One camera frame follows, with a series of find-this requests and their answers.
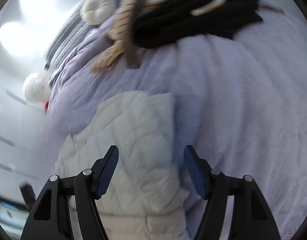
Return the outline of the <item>white patterned plush pillow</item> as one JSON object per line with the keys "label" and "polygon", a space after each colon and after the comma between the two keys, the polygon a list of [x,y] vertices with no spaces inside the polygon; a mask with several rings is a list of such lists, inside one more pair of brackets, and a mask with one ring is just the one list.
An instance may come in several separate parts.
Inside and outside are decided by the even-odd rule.
{"label": "white patterned plush pillow", "polygon": [[42,74],[32,73],[23,82],[23,94],[28,102],[47,102],[51,96],[51,88]]}

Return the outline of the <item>round white pleated cushion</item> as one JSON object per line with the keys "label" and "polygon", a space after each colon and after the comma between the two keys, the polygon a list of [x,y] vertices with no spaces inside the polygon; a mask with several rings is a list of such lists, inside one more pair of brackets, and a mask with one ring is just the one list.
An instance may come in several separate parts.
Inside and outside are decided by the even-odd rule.
{"label": "round white pleated cushion", "polygon": [[115,9],[116,0],[86,0],[80,8],[80,17],[89,25],[101,25]]}

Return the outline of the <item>beige striped knit sweater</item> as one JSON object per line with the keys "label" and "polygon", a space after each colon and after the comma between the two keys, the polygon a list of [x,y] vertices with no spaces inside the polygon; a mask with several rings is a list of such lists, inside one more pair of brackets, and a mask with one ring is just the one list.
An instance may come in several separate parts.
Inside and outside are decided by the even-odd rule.
{"label": "beige striped knit sweater", "polygon": [[[114,22],[107,32],[107,37],[113,41],[108,49],[104,50],[91,66],[91,72],[102,73],[112,69],[122,56],[125,56],[129,68],[137,69],[141,61],[137,56],[136,46],[132,42],[132,27],[140,16],[157,9],[167,0],[122,0],[114,13]],[[200,16],[215,10],[227,0],[211,0],[211,2],[192,10],[193,16]]]}

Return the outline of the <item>white drawer cabinet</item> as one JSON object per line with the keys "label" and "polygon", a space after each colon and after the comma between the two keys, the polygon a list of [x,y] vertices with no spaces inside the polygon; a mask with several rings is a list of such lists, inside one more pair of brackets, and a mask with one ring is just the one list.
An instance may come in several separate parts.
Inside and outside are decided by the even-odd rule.
{"label": "white drawer cabinet", "polygon": [[22,183],[38,184],[35,154],[45,122],[43,110],[0,85],[0,197],[23,203]]}

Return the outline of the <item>lavender fleece bed blanket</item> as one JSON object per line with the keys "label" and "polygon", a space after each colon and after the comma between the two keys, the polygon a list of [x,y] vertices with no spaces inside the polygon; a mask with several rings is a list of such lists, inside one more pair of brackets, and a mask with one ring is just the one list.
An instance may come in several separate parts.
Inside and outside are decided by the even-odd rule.
{"label": "lavender fleece bed blanket", "polygon": [[183,150],[225,174],[250,174],[262,190],[282,239],[291,239],[307,215],[307,26],[289,15],[261,10],[232,40],[187,37],[157,50],[141,50],[142,66],[121,59],[91,73],[110,46],[107,20],[76,47],[55,82],[38,150],[43,179],[64,140],[82,131],[98,105],[140,90],[175,98],[173,159]]}

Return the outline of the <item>black garment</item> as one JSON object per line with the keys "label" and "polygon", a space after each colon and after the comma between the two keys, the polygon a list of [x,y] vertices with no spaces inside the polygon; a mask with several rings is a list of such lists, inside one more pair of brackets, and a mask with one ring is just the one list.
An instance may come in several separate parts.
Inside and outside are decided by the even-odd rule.
{"label": "black garment", "polygon": [[131,28],[132,42],[141,48],[154,49],[199,34],[231,39],[241,28],[262,22],[257,14],[259,0],[227,0],[224,5],[203,15],[190,13],[210,1],[166,1],[135,20]]}

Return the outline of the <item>cream white puffer jacket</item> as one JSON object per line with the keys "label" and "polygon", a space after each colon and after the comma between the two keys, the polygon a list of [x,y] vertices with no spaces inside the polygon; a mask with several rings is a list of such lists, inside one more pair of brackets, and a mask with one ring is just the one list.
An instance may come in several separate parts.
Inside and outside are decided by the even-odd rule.
{"label": "cream white puffer jacket", "polygon": [[109,239],[188,239],[181,187],[172,162],[172,94],[140,91],[102,102],[91,123],[64,142],[55,173],[75,176],[104,157],[110,146],[119,160],[107,192],[96,205]]}

